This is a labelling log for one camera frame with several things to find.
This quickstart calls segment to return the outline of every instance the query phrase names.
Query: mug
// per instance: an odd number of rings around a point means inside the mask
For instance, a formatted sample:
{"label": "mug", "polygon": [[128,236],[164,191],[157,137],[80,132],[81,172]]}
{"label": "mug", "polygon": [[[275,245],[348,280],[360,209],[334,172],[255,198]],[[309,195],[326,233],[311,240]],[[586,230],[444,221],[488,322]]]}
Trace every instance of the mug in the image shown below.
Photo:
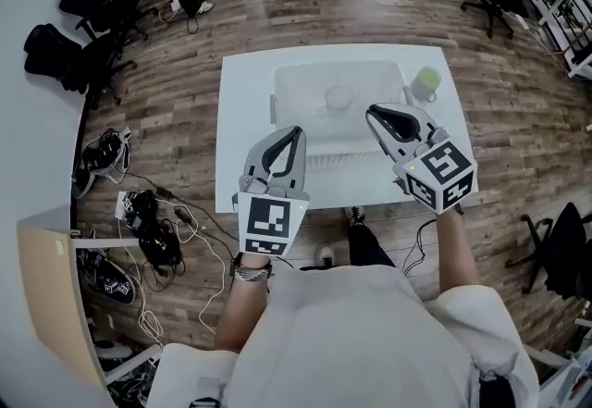
{"label": "mug", "polygon": [[410,90],[417,100],[423,102],[436,101],[436,89],[440,85],[442,78],[440,73],[430,66],[424,66],[419,70],[417,76],[412,81]]}

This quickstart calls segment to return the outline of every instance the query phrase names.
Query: sneaker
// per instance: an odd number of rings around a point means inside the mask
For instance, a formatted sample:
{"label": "sneaker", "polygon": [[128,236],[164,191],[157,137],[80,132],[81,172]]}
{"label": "sneaker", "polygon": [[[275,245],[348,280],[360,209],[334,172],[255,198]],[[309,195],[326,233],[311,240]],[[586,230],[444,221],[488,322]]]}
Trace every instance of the sneaker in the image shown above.
{"label": "sneaker", "polygon": [[328,245],[323,245],[319,248],[314,256],[314,264],[326,268],[335,266],[335,252],[333,252],[333,249]]}
{"label": "sneaker", "polygon": [[366,219],[366,215],[364,214],[364,207],[363,206],[354,206],[354,207],[346,207],[344,209],[345,216],[348,218],[348,224],[350,227],[353,226],[362,226]]}
{"label": "sneaker", "polygon": [[122,304],[132,304],[136,299],[130,275],[107,260],[101,250],[80,249],[78,270],[80,281],[90,290]]}
{"label": "sneaker", "polygon": [[205,13],[205,12],[209,12],[212,8],[214,8],[214,4],[210,4],[209,2],[202,2],[202,4],[200,5],[200,9],[197,10],[197,13]]}

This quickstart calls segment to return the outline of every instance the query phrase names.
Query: wooden floor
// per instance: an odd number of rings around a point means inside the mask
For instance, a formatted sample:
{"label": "wooden floor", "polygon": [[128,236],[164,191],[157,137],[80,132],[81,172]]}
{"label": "wooden floor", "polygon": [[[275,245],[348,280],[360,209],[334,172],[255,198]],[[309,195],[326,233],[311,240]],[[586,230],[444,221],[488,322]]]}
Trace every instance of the wooden floor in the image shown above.
{"label": "wooden floor", "polygon": [[[158,0],[157,6],[166,1]],[[464,0],[212,1],[215,7],[200,17],[195,35],[187,34],[184,21],[166,25],[145,20],[143,26],[152,38],[126,49],[125,57],[139,66],[120,76],[122,104],[116,107],[105,100],[92,111],[87,139],[107,127],[131,127],[130,170],[213,212],[217,95],[224,56],[324,43],[439,46],[450,65],[479,166],[481,192],[469,198],[465,222],[483,282],[499,292],[525,343],[542,349],[571,334],[578,303],[547,292],[543,274],[534,292],[523,296],[529,266],[506,270],[504,262],[528,250],[528,232],[520,215],[555,217],[569,201],[582,214],[592,210],[592,137],[585,132],[592,121],[589,82],[568,80],[561,66],[545,57],[543,47],[517,22],[513,40],[499,25],[489,40],[484,12],[462,12]],[[534,31],[536,23],[532,18],[529,23]],[[132,176],[119,187],[102,179],[80,202],[80,228],[94,228],[98,237],[117,236],[117,192],[147,187]],[[399,266],[417,228],[431,217],[417,204],[373,206],[366,211],[369,227]],[[203,213],[196,216],[204,219]],[[236,233],[236,216],[218,218]],[[236,242],[215,231],[208,219],[205,225],[236,250]],[[425,230],[423,240],[427,257],[412,272],[411,282],[427,300],[438,294],[433,226]],[[323,243],[333,245],[338,260],[347,262],[341,210],[308,213],[290,259],[298,266],[309,264]],[[228,260],[224,247],[217,242],[213,246]],[[187,273],[165,291],[147,289],[147,304],[163,325],[164,343],[211,347],[213,336],[197,315],[219,289],[220,264],[202,243],[182,249]],[[131,250],[143,262],[140,250]],[[129,267],[125,253],[111,255]],[[204,318],[208,324],[216,324],[227,294],[210,305]],[[132,340],[149,342],[136,324],[140,305],[140,297],[132,307],[120,307],[87,295],[95,319],[111,315],[116,330]]]}

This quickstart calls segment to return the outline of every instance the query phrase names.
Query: person's foot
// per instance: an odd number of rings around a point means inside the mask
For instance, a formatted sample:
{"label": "person's foot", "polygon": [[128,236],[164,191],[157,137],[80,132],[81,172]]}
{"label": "person's foot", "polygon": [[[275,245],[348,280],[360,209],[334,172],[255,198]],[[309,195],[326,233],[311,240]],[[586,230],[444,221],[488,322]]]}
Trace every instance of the person's foot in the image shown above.
{"label": "person's foot", "polygon": [[202,14],[205,12],[209,12],[212,8],[214,8],[214,4],[210,4],[209,2],[203,2],[200,5],[200,9],[197,10],[197,13]]}
{"label": "person's foot", "polygon": [[323,245],[316,251],[314,256],[314,264],[316,266],[324,266],[331,268],[335,265],[335,252],[328,245]]}
{"label": "person's foot", "polygon": [[362,226],[364,224],[366,215],[364,214],[363,206],[360,205],[354,207],[346,207],[343,210],[345,211],[345,216],[348,218],[348,223],[350,224],[350,227]]}

